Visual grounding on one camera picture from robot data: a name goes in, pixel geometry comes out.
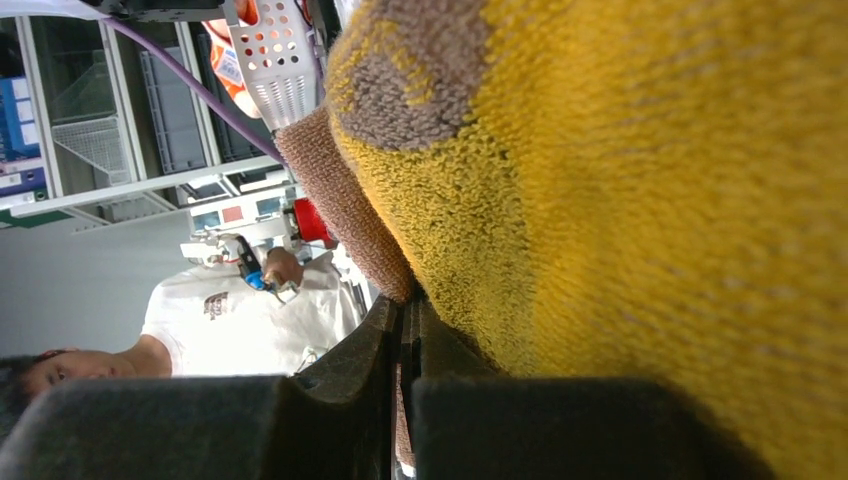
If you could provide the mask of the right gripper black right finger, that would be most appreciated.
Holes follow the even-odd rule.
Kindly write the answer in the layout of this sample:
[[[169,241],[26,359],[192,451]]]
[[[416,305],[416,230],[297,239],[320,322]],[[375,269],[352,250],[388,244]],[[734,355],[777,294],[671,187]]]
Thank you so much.
[[[495,371],[426,298],[405,310],[421,479],[758,479],[762,465],[682,395],[633,377]]]

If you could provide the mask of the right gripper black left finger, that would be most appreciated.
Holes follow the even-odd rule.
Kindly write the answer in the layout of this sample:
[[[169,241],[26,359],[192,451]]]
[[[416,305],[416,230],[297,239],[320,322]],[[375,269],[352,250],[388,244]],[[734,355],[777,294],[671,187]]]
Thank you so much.
[[[5,479],[389,479],[398,305],[284,376],[73,381],[37,399]]]

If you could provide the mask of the brown yellow cloth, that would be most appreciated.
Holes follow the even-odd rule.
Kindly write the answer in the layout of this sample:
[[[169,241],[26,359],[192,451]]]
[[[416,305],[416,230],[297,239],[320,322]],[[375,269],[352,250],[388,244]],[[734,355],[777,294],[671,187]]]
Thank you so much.
[[[845,2],[365,1],[325,89],[275,142],[387,296],[846,477]]]

